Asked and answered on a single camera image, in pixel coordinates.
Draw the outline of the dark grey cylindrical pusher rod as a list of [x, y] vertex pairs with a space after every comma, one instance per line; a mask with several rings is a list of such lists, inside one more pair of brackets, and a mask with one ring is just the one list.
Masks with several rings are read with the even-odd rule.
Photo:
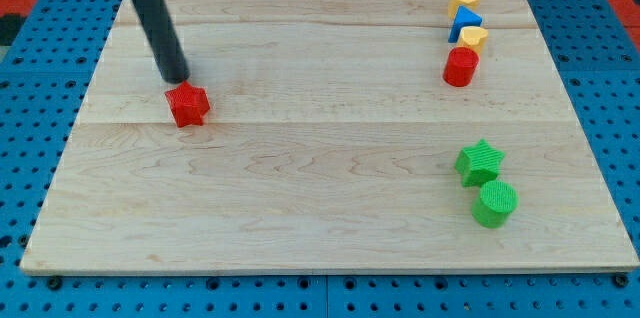
[[190, 70], [165, 0], [131, 0], [161, 78], [181, 84]]

